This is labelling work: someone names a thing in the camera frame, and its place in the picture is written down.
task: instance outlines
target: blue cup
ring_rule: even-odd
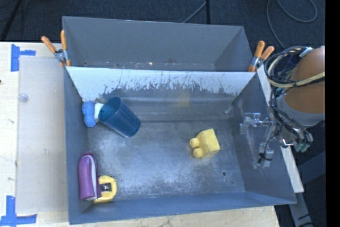
[[[113,97],[100,109],[98,120],[124,137],[137,133],[140,120],[119,98]]]

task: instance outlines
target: blue sponge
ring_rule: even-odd
[[[94,127],[97,124],[95,120],[95,103],[93,101],[84,102],[81,105],[81,112],[84,115],[84,123],[87,127]]]

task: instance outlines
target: gray bin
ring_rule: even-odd
[[[66,16],[63,29],[71,224],[296,203],[279,144],[270,142],[270,167],[255,168],[266,128],[240,134],[243,113],[267,117],[243,27]],[[131,138],[83,122],[82,99],[112,96],[141,120]],[[189,140],[211,128],[221,150],[194,158]],[[88,150],[99,175],[117,181],[108,203],[79,200],[78,161]]]

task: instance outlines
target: blue tape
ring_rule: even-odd
[[[1,216],[0,226],[16,227],[17,224],[32,224],[37,221],[37,214],[31,216],[16,216],[15,198],[6,197],[6,215]]]
[[[12,54],[11,54],[11,71],[18,71],[19,70],[19,57],[21,55],[26,56],[35,56],[35,51],[25,50],[20,51],[20,47],[12,44]]]

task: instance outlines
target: bin floor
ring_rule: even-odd
[[[98,123],[89,130],[89,149],[98,174],[117,181],[114,200],[244,191],[230,123],[144,121],[131,138]],[[211,128],[221,150],[211,158],[194,158],[189,140]]]

